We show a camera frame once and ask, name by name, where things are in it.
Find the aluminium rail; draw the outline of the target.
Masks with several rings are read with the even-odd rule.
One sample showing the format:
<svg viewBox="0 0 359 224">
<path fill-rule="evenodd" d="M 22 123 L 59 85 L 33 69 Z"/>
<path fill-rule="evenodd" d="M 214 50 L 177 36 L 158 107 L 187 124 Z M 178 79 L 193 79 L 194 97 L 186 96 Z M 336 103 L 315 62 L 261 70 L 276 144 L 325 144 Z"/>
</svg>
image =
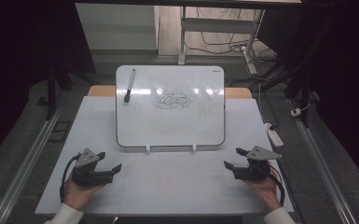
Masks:
<svg viewBox="0 0 359 224">
<path fill-rule="evenodd" d="M 320 151 L 320 148 L 318 147 L 310 129 L 304 125 L 300 117 L 293 117 L 293 120 L 296 122 L 299 132 L 305 141 L 307 149 L 311 154 L 315 167 L 324 182 L 333 204 L 335 205 L 341 222 L 343 224 L 358 224 L 348 201 L 339 187 L 336 178 L 330 171 L 330 168 L 324 159 L 324 156 Z"/>
<path fill-rule="evenodd" d="M 43 123 L 42 129 L 32 143 L 17 173 L 9 184 L 2 200 L 0 201 L 0 224 L 6 224 L 21 192 L 33 171 L 35 164 L 48 141 L 59 115 L 62 113 L 63 102 L 59 102 L 56 111 L 52 113 L 49 120 Z"/>
</svg>

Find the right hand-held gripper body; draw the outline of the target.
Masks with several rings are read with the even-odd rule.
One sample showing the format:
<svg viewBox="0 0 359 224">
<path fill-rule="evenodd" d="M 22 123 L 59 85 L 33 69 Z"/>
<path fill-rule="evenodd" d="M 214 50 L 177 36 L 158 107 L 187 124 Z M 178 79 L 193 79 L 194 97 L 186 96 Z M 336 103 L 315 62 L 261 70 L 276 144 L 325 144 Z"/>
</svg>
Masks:
<svg viewBox="0 0 359 224">
<path fill-rule="evenodd" d="M 245 157 L 248 161 L 247 167 L 235 167 L 234 177 L 241 180 L 263 180 L 270 173 L 269 160 L 277 160 L 281 154 L 260 146 L 254 146 Z"/>
</svg>

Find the black and grey marker pen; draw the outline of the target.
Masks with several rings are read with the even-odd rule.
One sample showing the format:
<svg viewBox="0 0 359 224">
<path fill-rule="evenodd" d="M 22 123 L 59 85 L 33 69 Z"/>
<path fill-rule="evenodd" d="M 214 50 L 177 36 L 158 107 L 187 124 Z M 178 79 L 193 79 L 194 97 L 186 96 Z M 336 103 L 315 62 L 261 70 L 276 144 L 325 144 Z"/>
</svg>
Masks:
<svg viewBox="0 0 359 224">
<path fill-rule="evenodd" d="M 124 96 L 124 103 L 128 103 L 130 101 L 130 99 L 131 99 L 131 89 L 132 89 L 132 85 L 133 85 L 135 75 L 136 75 L 136 70 L 132 69 L 131 70 L 130 80 L 129 80 L 129 85 L 128 85 L 128 88 L 127 88 L 127 92 L 126 92 L 126 94 Z"/>
</svg>

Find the black metal stand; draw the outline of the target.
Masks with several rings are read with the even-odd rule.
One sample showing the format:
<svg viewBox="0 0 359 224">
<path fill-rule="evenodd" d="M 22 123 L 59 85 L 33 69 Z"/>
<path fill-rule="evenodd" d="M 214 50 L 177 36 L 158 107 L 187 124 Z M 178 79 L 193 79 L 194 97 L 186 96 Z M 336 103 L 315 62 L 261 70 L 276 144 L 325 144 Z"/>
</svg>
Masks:
<svg viewBox="0 0 359 224">
<path fill-rule="evenodd" d="M 56 111 L 56 85 L 59 85 L 62 91 L 70 91 L 73 83 L 69 78 L 69 67 L 67 63 L 56 63 L 48 70 L 48 98 L 40 98 L 37 105 L 46 105 L 48 114 L 46 120 L 50 120 Z"/>
<path fill-rule="evenodd" d="M 286 98 L 295 98 L 300 93 L 299 118 L 303 125 L 308 128 L 308 108 L 310 106 L 309 93 L 310 93 L 310 71 L 307 63 L 300 63 L 298 66 L 288 72 L 291 80 L 284 91 Z"/>
</svg>

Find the white power strip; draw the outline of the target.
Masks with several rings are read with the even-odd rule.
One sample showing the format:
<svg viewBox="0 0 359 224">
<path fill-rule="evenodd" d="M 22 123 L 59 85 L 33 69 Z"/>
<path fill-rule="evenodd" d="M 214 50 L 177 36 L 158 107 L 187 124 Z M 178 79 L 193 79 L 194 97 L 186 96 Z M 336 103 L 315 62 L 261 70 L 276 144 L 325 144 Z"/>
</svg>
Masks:
<svg viewBox="0 0 359 224">
<path fill-rule="evenodd" d="M 283 147 L 284 143 L 283 143 L 281 137 L 277 134 L 277 132 L 272 129 L 272 125 L 270 123 L 265 123 L 264 127 L 265 127 L 265 131 L 267 133 L 267 136 L 269 137 L 270 142 L 275 147 Z"/>
</svg>

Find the white cabinet panel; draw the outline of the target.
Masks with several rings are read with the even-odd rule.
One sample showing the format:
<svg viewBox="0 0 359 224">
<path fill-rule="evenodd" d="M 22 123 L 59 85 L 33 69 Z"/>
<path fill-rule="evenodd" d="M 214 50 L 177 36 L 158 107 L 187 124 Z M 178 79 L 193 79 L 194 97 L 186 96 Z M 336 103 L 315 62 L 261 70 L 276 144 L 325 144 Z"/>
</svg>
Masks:
<svg viewBox="0 0 359 224">
<path fill-rule="evenodd" d="M 158 7 L 76 3 L 76 10 L 90 49 L 158 48 Z"/>
</svg>

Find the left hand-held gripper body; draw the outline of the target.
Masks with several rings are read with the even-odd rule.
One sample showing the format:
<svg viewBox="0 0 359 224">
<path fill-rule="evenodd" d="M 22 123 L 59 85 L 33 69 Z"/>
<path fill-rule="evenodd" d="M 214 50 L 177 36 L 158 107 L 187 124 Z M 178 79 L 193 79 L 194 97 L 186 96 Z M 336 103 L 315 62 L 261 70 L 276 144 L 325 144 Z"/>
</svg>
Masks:
<svg viewBox="0 0 359 224">
<path fill-rule="evenodd" d="M 98 162 L 97 154 L 89 148 L 85 148 L 73 168 L 73 181 L 80 187 L 93 187 L 112 183 L 114 177 L 112 171 L 95 171 Z"/>
</svg>

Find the person's right hand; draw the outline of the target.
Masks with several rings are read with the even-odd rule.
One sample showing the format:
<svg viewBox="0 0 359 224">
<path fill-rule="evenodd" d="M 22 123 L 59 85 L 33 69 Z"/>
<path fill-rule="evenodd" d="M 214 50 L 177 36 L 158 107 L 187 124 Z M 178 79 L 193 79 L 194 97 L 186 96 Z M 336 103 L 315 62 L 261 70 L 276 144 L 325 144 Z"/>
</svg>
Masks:
<svg viewBox="0 0 359 224">
<path fill-rule="evenodd" d="M 244 180 L 244 183 L 255 192 L 270 211 L 282 207 L 277 195 L 277 184 L 273 179 L 266 177 L 263 180 L 257 181 Z"/>
</svg>

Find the white desk frame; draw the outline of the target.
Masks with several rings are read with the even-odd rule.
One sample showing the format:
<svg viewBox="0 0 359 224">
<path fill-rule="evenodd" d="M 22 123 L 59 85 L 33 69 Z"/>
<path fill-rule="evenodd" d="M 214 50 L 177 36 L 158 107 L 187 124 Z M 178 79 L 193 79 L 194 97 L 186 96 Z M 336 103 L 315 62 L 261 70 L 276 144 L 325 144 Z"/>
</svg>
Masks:
<svg viewBox="0 0 359 224">
<path fill-rule="evenodd" d="M 223 33 L 223 34 L 243 34 L 249 35 L 244 47 L 240 47 L 240 52 L 245 60 L 248 72 L 256 75 L 254 61 L 251 58 L 251 51 L 255 43 L 256 35 L 262 21 L 264 9 L 255 9 L 252 20 L 231 20 L 231 19 L 209 19 L 209 18 L 191 18 L 186 15 L 186 7 L 180 7 L 180 47 L 178 53 L 178 63 L 184 64 L 186 58 L 185 39 L 186 32 L 200 33 Z"/>
</svg>

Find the white whiteboard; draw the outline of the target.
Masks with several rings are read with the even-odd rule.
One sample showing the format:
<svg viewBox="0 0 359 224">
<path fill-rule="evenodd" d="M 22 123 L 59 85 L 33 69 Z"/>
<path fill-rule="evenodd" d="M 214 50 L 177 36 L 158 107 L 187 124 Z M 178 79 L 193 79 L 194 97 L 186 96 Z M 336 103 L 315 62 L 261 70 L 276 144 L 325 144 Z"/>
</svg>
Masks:
<svg viewBox="0 0 359 224">
<path fill-rule="evenodd" d="M 124 103 L 132 69 L 131 99 Z M 224 78 L 224 70 L 212 65 L 121 65 L 116 71 L 117 142 L 123 147 L 222 144 Z"/>
</svg>

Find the person's left hand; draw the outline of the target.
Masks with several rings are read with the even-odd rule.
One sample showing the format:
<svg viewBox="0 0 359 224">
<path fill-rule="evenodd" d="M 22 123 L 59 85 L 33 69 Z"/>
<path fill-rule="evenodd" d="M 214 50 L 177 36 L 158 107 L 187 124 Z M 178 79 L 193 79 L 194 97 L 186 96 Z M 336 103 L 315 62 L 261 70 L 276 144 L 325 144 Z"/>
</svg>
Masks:
<svg viewBox="0 0 359 224">
<path fill-rule="evenodd" d="M 81 211 L 82 208 L 90 201 L 91 196 L 103 187 L 104 185 L 80 187 L 73 181 L 73 175 L 69 175 L 64 182 L 63 202 L 75 210 Z"/>
</svg>

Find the white table mat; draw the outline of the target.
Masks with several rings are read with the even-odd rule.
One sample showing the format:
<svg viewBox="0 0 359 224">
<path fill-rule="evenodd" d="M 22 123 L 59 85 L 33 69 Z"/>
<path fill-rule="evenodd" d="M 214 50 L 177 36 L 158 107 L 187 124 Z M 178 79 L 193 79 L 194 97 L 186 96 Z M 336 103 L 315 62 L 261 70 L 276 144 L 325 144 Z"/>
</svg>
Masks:
<svg viewBox="0 0 359 224">
<path fill-rule="evenodd" d="M 86 97 L 76 115 L 62 153 L 35 211 L 53 216 L 60 207 L 63 170 L 86 148 L 105 155 L 97 168 L 120 165 L 112 183 L 85 206 L 88 214 L 119 217 L 234 216 L 264 213 L 266 205 L 224 164 L 245 166 L 237 148 L 269 148 L 263 122 L 253 100 L 226 102 L 226 139 L 218 147 L 120 147 L 116 140 L 113 97 Z"/>
</svg>

